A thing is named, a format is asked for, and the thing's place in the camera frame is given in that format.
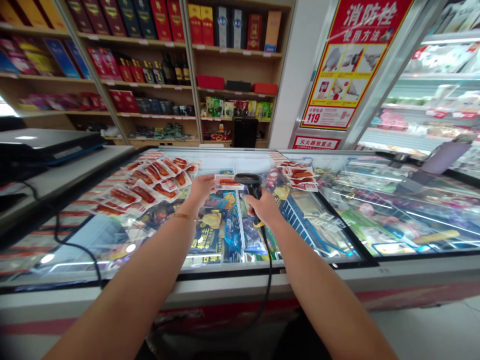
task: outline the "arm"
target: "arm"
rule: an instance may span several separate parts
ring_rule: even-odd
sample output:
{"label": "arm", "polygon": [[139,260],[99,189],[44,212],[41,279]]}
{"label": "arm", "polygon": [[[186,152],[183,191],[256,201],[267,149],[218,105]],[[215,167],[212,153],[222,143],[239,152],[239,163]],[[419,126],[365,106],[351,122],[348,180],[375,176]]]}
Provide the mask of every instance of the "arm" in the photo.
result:
{"label": "arm", "polygon": [[268,190],[262,188],[260,200],[247,195],[246,201],[275,236],[293,292],[331,357],[396,360],[352,291],[285,221]]}
{"label": "arm", "polygon": [[[196,219],[214,187],[197,177],[177,213]],[[195,236],[196,223],[172,217],[133,254],[44,360],[134,359],[172,290]]]}

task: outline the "white wall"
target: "white wall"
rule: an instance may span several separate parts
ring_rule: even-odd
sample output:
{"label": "white wall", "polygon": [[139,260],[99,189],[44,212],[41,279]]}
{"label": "white wall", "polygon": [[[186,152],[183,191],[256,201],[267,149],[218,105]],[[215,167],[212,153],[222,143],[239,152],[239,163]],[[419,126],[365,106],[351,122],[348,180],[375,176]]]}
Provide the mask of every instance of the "white wall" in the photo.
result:
{"label": "white wall", "polygon": [[320,33],[326,23],[328,9],[336,0],[296,0],[290,38],[286,49],[273,116],[269,148],[287,149],[294,130],[295,120],[306,96],[314,70]]}

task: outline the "fire hydrant sign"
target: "fire hydrant sign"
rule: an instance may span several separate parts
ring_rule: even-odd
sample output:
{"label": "fire hydrant sign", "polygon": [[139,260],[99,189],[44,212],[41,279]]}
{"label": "fire hydrant sign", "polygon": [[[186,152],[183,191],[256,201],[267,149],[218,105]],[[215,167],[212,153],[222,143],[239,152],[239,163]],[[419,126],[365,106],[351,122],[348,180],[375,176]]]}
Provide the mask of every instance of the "fire hydrant sign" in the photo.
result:
{"label": "fire hydrant sign", "polygon": [[294,149],[305,150],[335,150],[340,143],[339,139],[329,139],[324,137],[297,136],[293,143]]}
{"label": "fire hydrant sign", "polygon": [[413,0],[340,0],[301,128],[346,131]]}

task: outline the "gold bracelet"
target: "gold bracelet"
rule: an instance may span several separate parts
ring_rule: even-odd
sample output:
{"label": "gold bracelet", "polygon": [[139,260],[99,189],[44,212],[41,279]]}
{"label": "gold bracelet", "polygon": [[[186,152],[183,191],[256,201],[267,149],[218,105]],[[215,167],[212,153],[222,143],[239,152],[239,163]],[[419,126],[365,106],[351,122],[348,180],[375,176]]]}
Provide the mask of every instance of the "gold bracelet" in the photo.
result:
{"label": "gold bracelet", "polygon": [[181,219],[187,219],[187,220],[192,220],[193,222],[197,223],[199,221],[198,218],[194,218],[193,216],[181,213],[181,212],[174,212],[173,214],[170,214],[168,217],[170,218],[181,218]]}

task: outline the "hand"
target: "hand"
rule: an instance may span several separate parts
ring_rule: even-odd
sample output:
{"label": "hand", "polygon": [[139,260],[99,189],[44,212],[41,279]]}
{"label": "hand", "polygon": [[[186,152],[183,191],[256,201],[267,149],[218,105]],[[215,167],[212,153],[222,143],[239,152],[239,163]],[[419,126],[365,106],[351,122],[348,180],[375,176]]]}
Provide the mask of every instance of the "hand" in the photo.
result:
{"label": "hand", "polygon": [[261,188],[260,200],[251,195],[245,195],[245,200],[249,205],[248,214],[255,214],[262,220],[268,228],[272,228],[277,221],[285,220],[277,207],[277,202],[272,194],[264,187]]}
{"label": "hand", "polygon": [[215,175],[201,175],[191,181],[191,190],[188,200],[194,202],[201,208],[205,201],[209,198],[212,191],[214,191]]}

